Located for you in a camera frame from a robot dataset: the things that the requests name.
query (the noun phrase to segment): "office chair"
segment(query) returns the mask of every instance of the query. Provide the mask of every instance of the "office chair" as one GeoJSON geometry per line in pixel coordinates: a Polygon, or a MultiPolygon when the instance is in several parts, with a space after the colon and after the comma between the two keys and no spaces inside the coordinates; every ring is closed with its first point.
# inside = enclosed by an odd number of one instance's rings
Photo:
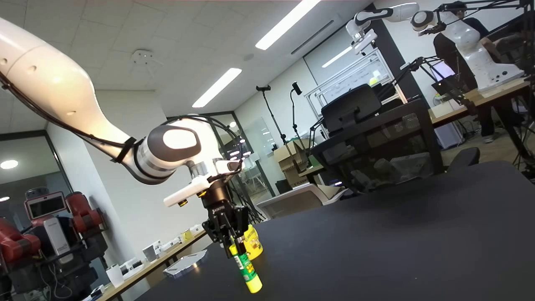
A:
{"type": "MultiPolygon", "coordinates": [[[[380,102],[370,92],[369,87],[358,87],[340,100],[341,110],[333,109],[339,106],[339,99],[322,110],[329,139],[315,146],[312,155],[354,193],[444,172],[425,100],[376,115],[380,102]]],[[[455,158],[452,170],[478,161],[479,150],[466,149],[455,158]]]]}

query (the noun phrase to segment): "green glue stick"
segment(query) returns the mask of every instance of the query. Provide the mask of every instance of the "green glue stick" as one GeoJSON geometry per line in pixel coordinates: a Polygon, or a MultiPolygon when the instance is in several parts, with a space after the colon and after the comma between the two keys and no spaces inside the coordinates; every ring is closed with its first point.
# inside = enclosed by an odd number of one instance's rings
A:
{"type": "Polygon", "coordinates": [[[255,268],[249,260],[247,252],[245,252],[245,245],[243,242],[239,242],[239,245],[240,249],[244,250],[244,252],[241,252],[243,254],[238,254],[238,248],[236,248],[236,245],[230,246],[229,250],[232,253],[232,256],[234,256],[234,260],[236,260],[238,267],[240,268],[240,272],[245,280],[245,284],[249,288],[249,291],[254,294],[262,288],[262,281],[260,281],[260,277],[258,277],[258,274],[256,274],[255,268]]]}

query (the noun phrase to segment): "floor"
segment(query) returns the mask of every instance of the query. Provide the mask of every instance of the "floor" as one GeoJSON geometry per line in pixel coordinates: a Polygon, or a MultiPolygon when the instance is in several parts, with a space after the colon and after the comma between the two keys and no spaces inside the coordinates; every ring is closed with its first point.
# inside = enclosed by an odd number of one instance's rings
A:
{"type": "MultiPolygon", "coordinates": [[[[479,162],[488,162],[488,161],[507,161],[513,162],[518,151],[511,142],[509,135],[503,129],[496,129],[498,137],[494,142],[486,144],[483,142],[481,135],[476,133],[475,136],[468,139],[465,143],[448,150],[442,151],[442,160],[444,165],[449,165],[453,158],[463,149],[469,147],[478,147],[481,151],[481,157],[479,162]]],[[[532,134],[528,137],[526,145],[528,150],[535,150],[535,134],[532,134]]]]}

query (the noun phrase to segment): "fluorescent light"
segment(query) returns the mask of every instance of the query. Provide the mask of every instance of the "fluorescent light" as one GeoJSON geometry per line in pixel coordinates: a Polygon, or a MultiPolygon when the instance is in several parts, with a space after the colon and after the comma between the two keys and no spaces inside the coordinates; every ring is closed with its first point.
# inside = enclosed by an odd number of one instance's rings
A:
{"type": "Polygon", "coordinates": [[[221,92],[228,84],[231,83],[238,75],[241,69],[230,68],[223,76],[221,76],[215,84],[213,84],[204,94],[197,99],[192,105],[193,108],[202,108],[209,103],[219,92],[221,92]]]}
{"type": "Polygon", "coordinates": [[[256,43],[255,47],[266,50],[284,33],[286,33],[297,21],[303,18],[320,0],[302,0],[284,18],[278,22],[266,35],[256,43]]]}
{"type": "Polygon", "coordinates": [[[11,169],[17,167],[17,165],[19,165],[19,162],[17,160],[7,160],[0,163],[0,168],[11,169]]]}
{"type": "Polygon", "coordinates": [[[348,53],[351,51],[351,46],[349,46],[348,48],[342,50],[342,52],[340,52],[339,54],[335,55],[335,57],[331,58],[327,63],[323,64],[322,68],[325,68],[327,66],[329,66],[330,64],[332,64],[334,61],[336,61],[337,59],[341,58],[342,55],[348,53]]]}

